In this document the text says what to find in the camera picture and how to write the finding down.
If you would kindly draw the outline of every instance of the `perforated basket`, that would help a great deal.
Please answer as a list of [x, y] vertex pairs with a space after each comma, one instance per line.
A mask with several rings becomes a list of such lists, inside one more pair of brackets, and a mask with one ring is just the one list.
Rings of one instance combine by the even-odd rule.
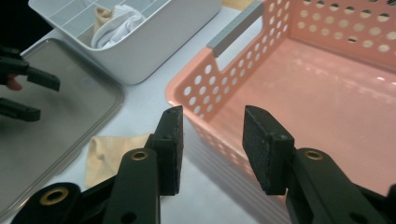
[[[255, 22], [231, 62], [218, 57]], [[396, 183], [396, 6], [387, 0], [253, 2], [167, 88], [202, 138], [253, 175], [242, 149], [245, 105], [272, 113], [297, 147], [330, 154], [351, 180]]]

